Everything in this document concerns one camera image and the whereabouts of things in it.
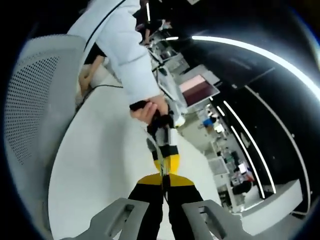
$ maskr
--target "led ceiling light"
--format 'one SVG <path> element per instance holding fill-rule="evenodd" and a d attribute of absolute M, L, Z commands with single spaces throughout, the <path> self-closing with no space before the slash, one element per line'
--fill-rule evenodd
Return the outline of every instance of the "led ceiling light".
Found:
<path fill-rule="evenodd" d="M 257 173 L 257 170 L 256 170 L 256 168 L 255 168 L 255 165 L 254 165 L 254 163 L 252 162 L 252 159 L 251 159 L 251 157 L 250 157 L 250 155 L 249 155 L 249 153 L 248 153 L 248 151 L 247 151 L 244 143 L 242 142 L 241 138 L 239 137 L 239 134 L 238 134 L 237 131 L 235 130 L 234 126 L 231 126 L 231 129 L 232 129 L 232 131 L 233 131 L 236 139 L 238 139 L 238 141 L 239 141 L 239 143 L 240 143 L 240 145 L 241 145 L 241 147 L 242 147 L 242 149 L 243 149 L 243 151 L 244 151 L 247 159 L 249 160 L 249 162 L 250 162 L 250 164 L 251 164 L 251 166 L 252 166 L 252 170 L 253 170 L 254 175 L 255 175 L 255 177 L 256 177 L 256 181 L 258 182 L 258 186 L 259 186 L 259 189 L 260 189 L 262 198 L 265 199 L 265 198 L 266 198 L 266 197 L 265 197 L 265 193 L 264 193 L 264 190 L 263 190 L 263 188 L 262 188 L 262 184 L 261 184 L 261 182 L 260 182 L 260 178 L 259 178 L 259 176 L 258 176 L 258 173 Z"/>
<path fill-rule="evenodd" d="M 270 183 L 271 183 L 271 187 L 272 187 L 272 191 L 276 194 L 277 191 L 276 191 L 276 186 L 274 184 L 274 181 L 272 179 L 272 176 L 270 174 L 270 171 L 269 171 L 269 168 L 267 166 L 267 163 L 266 163 L 266 160 L 264 158 L 264 156 L 262 155 L 256 141 L 254 140 L 254 138 L 251 136 L 250 132 L 248 131 L 248 129 L 246 128 L 246 126 L 244 125 L 244 123 L 241 121 L 241 119 L 238 117 L 238 115 L 235 113 L 235 111 L 231 108 L 231 106 L 226 102 L 226 101 L 223 101 L 223 103 L 226 105 L 226 107 L 230 110 L 230 112 L 233 114 L 233 116 L 235 117 L 235 119 L 237 119 L 237 121 L 239 122 L 239 124 L 241 125 L 241 127 L 243 128 L 243 130 L 245 131 L 245 133 L 248 135 L 249 139 L 251 140 L 255 150 L 257 151 L 259 157 L 261 158 L 261 161 L 263 163 L 263 166 L 266 170 L 266 174 L 268 175 L 269 177 L 269 180 L 270 180 Z"/>
<path fill-rule="evenodd" d="M 224 116 L 225 116 L 224 111 L 222 111 L 222 109 L 221 109 L 219 106 L 217 106 L 216 108 L 219 110 L 219 112 L 221 113 L 221 115 L 224 117 Z"/>
<path fill-rule="evenodd" d="M 147 17 L 148 17 L 148 22 L 150 22 L 151 18 L 150 18 L 149 2 L 146 3 L 146 14 L 147 14 Z"/>
<path fill-rule="evenodd" d="M 167 41 L 173 41 L 173 40 L 178 40 L 179 37 L 178 36 L 170 36 L 170 37 L 167 37 L 165 40 Z"/>
<path fill-rule="evenodd" d="M 228 38 L 222 38 L 222 37 L 214 37 L 214 36 L 192 36 L 193 40 L 201 40 L 201 41 L 210 41 L 210 42 L 216 42 L 216 43 L 223 43 L 223 44 L 229 44 L 233 46 L 237 46 L 240 48 L 244 48 L 247 50 L 250 50 L 252 52 L 255 52 L 257 54 L 260 54 L 277 64 L 281 65 L 288 71 L 290 71 L 293 75 L 295 75 L 298 79 L 300 79 L 301 82 L 303 82 L 310 90 L 313 92 L 315 97 L 320 102 L 320 88 L 302 71 L 300 71 L 298 68 L 296 68 L 291 63 L 284 60 L 282 57 L 279 57 L 265 49 L 262 49 L 260 47 L 242 42 L 242 41 L 236 41 Z"/>

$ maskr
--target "monitor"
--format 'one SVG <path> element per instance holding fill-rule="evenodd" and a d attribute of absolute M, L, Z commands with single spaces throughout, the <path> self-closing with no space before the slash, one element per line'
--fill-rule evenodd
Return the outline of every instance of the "monitor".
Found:
<path fill-rule="evenodd" d="M 220 91 L 210 84 L 202 75 L 197 75 L 189 79 L 179 87 L 188 108 L 220 93 Z"/>

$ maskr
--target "white table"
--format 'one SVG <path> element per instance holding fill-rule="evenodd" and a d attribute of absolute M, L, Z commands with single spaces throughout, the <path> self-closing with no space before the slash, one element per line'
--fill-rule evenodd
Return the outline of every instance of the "white table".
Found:
<path fill-rule="evenodd" d="M 58 150 L 52 169 L 48 212 L 53 238 L 75 237 L 91 218 L 120 197 L 128 197 L 137 181 L 157 170 L 142 124 L 131 119 L 124 90 L 98 87 L 79 110 Z M 204 200 L 221 204 L 208 161 L 183 137 L 178 139 L 178 174 L 191 179 Z M 163 205 L 158 238 L 173 240 Z"/>

